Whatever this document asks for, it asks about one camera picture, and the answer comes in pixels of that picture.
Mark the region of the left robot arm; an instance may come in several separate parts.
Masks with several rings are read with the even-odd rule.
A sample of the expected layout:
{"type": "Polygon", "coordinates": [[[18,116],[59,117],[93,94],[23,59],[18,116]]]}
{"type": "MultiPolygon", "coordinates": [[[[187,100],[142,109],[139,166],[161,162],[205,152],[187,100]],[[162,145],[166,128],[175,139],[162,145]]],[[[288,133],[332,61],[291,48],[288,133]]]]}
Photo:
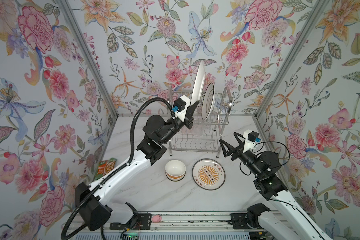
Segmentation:
{"type": "Polygon", "coordinates": [[[173,105],[163,98],[146,101],[136,112],[130,129],[131,153],[119,167],[89,185],[79,184],[75,189],[75,209],[67,220],[62,239],[69,239],[84,228],[95,231],[111,217],[112,207],[108,204],[112,196],[139,173],[155,164],[167,151],[168,143],[182,127],[191,129],[194,112],[199,101],[187,103],[185,98],[177,99],[173,105]],[[154,102],[164,103],[170,111],[170,118],[152,115],[143,127],[144,139],[135,145],[135,130],[143,110],[154,102]]]}

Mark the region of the orange white bowl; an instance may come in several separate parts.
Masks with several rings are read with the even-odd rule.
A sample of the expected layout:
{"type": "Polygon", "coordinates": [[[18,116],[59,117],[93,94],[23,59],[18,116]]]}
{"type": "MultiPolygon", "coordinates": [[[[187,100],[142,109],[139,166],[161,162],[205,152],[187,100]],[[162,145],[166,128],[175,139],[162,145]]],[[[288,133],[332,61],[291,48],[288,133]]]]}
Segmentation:
{"type": "Polygon", "coordinates": [[[165,165],[166,176],[170,181],[181,181],[186,175],[186,165],[179,160],[171,160],[165,165]]]}

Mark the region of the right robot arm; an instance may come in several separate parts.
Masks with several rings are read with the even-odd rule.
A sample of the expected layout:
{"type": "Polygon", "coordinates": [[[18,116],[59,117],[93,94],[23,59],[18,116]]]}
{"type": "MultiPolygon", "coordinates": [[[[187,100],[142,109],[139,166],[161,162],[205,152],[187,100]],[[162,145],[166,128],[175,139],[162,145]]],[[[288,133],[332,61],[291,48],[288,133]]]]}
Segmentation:
{"type": "Polygon", "coordinates": [[[279,154],[256,150],[257,146],[264,145],[257,132],[234,133],[234,137],[238,142],[236,147],[224,140],[219,141],[224,157],[232,161],[239,159],[250,170],[255,176],[254,185],[258,193],[278,210],[291,227],[280,222],[262,203],[250,206],[245,218],[236,222],[252,229],[262,228],[278,240],[329,240],[330,236],[309,217],[277,176],[282,167],[279,154]]]}

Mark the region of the white plate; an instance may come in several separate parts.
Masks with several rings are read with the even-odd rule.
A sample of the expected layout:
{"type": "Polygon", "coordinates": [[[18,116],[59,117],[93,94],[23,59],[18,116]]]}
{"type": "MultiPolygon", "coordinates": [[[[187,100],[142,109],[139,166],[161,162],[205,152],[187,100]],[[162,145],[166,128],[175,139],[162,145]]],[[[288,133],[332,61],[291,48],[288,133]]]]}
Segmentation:
{"type": "Polygon", "coordinates": [[[206,121],[213,110],[215,102],[215,85],[210,83],[205,91],[202,104],[202,120],[206,121]]]}
{"type": "Polygon", "coordinates": [[[205,76],[206,76],[205,64],[204,61],[201,60],[198,68],[198,72],[196,74],[196,79],[195,79],[192,98],[191,98],[191,105],[193,105],[194,103],[196,103],[201,99],[205,76]]]}
{"type": "Polygon", "coordinates": [[[226,173],[220,163],[212,159],[201,159],[192,168],[192,177],[196,185],[207,191],[214,191],[223,186],[226,173]]]}

